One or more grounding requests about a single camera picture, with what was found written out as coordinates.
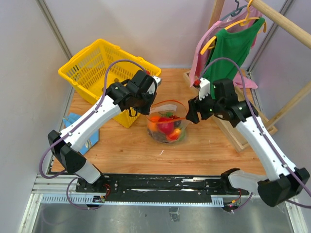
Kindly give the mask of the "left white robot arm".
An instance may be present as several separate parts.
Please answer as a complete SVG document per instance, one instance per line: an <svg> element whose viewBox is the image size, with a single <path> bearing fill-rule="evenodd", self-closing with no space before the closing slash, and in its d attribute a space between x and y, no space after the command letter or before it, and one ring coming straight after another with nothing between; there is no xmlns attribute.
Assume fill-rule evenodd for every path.
<svg viewBox="0 0 311 233"><path fill-rule="evenodd" d="M100 171L80 154L85 142L110 119L127 110L129 116L148 115L162 79L139 70L122 83L111 84L102 97L76 122L61 132L48 135L52 153L68 174L76 174L87 182L88 188L99 192L104 187Z"/></svg>

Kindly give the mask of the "red lychee with leaves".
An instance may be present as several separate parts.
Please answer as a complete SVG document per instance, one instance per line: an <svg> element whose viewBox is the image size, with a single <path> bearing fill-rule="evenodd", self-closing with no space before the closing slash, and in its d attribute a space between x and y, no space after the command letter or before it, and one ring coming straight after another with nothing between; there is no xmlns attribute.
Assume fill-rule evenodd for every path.
<svg viewBox="0 0 311 233"><path fill-rule="evenodd" d="M173 112L165 112L160 113L161 117L167 118L169 120L178 119L179 117L177 115L174 115Z"/></svg>

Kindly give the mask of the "clear zip top bag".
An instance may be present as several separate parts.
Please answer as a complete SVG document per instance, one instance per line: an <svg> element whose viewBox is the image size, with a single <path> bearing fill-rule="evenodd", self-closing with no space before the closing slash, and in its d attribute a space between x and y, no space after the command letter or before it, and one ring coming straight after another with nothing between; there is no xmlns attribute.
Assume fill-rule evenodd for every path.
<svg viewBox="0 0 311 233"><path fill-rule="evenodd" d="M146 117L148 135L165 144L182 141L186 135L187 109L177 100L165 100L153 104Z"/></svg>

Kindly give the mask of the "orange persimmon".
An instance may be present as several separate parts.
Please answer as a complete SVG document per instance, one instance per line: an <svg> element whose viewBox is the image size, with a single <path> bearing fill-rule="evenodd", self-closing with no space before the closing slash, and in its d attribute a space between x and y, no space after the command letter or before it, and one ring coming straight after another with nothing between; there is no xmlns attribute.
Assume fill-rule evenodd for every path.
<svg viewBox="0 0 311 233"><path fill-rule="evenodd" d="M150 117L149 121L148 121L148 129L152 132L157 132L158 128L157 128L157 122L160 120L160 116L152 116Z"/></svg>

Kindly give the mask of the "dark mangosteen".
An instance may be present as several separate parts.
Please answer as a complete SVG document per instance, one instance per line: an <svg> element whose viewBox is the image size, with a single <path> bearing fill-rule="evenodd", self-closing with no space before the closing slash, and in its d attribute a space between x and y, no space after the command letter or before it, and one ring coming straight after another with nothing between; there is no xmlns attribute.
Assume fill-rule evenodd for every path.
<svg viewBox="0 0 311 233"><path fill-rule="evenodd" d="M182 127L182 120L177 120L174 122L174 127L175 128L180 128Z"/></svg>

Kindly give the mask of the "purple grape bunch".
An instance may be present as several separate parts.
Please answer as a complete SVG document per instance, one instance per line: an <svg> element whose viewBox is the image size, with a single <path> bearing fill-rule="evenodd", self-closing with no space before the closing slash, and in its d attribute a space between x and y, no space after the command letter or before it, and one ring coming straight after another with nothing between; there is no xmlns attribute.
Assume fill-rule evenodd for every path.
<svg viewBox="0 0 311 233"><path fill-rule="evenodd" d="M153 132L150 130L148 131L148 135L155 141L161 142L161 143L168 143L167 137L164 133L161 132Z"/></svg>

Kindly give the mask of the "green cabbage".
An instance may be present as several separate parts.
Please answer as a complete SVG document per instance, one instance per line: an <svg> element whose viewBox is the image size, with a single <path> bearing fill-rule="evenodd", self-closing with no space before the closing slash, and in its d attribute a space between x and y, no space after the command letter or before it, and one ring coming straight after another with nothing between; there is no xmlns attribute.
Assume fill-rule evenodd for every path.
<svg viewBox="0 0 311 233"><path fill-rule="evenodd" d="M186 136L186 131L182 131L177 141L182 141Z"/></svg>

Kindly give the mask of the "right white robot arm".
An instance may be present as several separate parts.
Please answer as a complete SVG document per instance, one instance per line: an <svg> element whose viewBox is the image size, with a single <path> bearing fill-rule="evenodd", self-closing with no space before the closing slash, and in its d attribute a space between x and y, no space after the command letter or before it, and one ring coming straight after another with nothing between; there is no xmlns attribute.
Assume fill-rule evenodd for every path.
<svg viewBox="0 0 311 233"><path fill-rule="evenodd" d="M259 195L270 207L298 195L306 187L309 172L305 168L297 168L282 152L249 99L238 99L231 80L221 79L212 85L215 98L209 92L211 83L207 79L200 78L194 82L198 96L188 101L186 119L194 124L211 116L228 121L247 140L266 172L260 176L232 168L221 174L221 190L225 194L232 194L237 189L246 190Z"/></svg>

